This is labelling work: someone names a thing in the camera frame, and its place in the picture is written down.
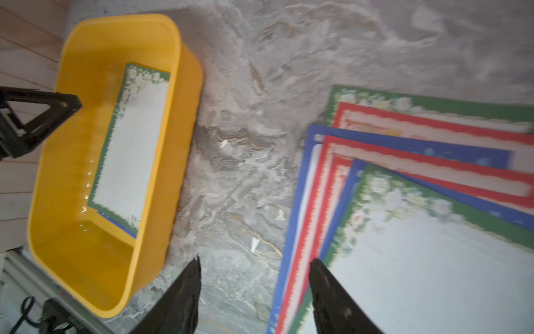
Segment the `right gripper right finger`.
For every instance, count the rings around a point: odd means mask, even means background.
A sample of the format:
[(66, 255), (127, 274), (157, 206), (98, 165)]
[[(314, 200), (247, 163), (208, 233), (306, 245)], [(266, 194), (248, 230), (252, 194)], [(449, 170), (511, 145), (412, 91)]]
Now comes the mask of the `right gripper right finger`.
[(380, 333), (318, 258), (310, 263), (309, 283), (318, 333)]

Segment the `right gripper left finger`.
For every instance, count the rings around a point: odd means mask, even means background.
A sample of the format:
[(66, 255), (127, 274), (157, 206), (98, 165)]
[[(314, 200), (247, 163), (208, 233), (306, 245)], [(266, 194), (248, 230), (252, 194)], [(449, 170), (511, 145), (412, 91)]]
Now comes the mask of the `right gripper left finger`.
[(132, 333), (194, 333), (201, 292), (199, 257), (186, 265)]

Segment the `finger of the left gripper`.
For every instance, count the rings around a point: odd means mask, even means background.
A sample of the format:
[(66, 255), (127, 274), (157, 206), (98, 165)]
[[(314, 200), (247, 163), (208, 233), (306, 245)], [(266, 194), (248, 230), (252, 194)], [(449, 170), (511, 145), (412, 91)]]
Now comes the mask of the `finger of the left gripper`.
[[(41, 104), (47, 109), (29, 122), (22, 122), (11, 102)], [(2, 86), (1, 159), (16, 159), (33, 152), (81, 108), (81, 100), (75, 95)]]

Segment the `yellow plastic storage tray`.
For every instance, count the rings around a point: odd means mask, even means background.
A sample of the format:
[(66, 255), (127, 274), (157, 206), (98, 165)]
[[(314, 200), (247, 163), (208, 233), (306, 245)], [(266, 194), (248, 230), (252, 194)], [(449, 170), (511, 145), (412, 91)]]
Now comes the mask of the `yellow plastic storage tray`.
[[(136, 236), (88, 206), (128, 63), (170, 75)], [(82, 107), (43, 144), (28, 240), (36, 262), (99, 317), (119, 314), (164, 266), (202, 85), (200, 62), (163, 14), (88, 19), (65, 41), (55, 89)]]

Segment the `blue bordered stationery paper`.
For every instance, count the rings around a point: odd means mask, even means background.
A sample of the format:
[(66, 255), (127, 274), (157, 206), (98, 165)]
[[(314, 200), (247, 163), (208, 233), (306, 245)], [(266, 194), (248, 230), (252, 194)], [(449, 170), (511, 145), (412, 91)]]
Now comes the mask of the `blue bordered stationery paper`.
[(439, 224), (471, 225), (515, 246), (533, 249), (533, 215), (354, 160), (355, 171), (333, 217), (319, 257), (326, 263), (349, 256), (371, 228), (411, 221), (418, 215)]
[(128, 236), (130, 239), (135, 240), (137, 237), (137, 232), (127, 224), (122, 224), (112, 214), (106, 214), (102, 211), (97, 211), (96, 225), (118, 239), (126, 239)]
[(296, 193), (286, 232), (285, 248), (282, 255), (278, 282), (275, 287), (271, 314), (268, 320), (267, 333), (274, 333), (278, 325), (278, 316), (280, 315), (282, 302), (285, 296), (287, 278), (294, 259), (294, 249), (296, 242), (300, 237), (300, 231), (302, 230), (302, 215), (307, 209), (307, 203), (310, 198), (311, 187), (317, 170), (324, 136), (334, 136), (341, 139), (348, 139), (417, 154), (423, 154), (425, 151), (432, 149), (437, 156), (444, 159), (454, 159), (468, 164), (476, 164), (503, 170), (509, 170), (511, 167), (510, 158), (512, 157), (512, 154), (507, 150), (438, 143), (418, 139), (404, 139), (381, 134), (337, 129), (323, 125), (310, 125), (303, 146), (300, 171), (296, 183)]

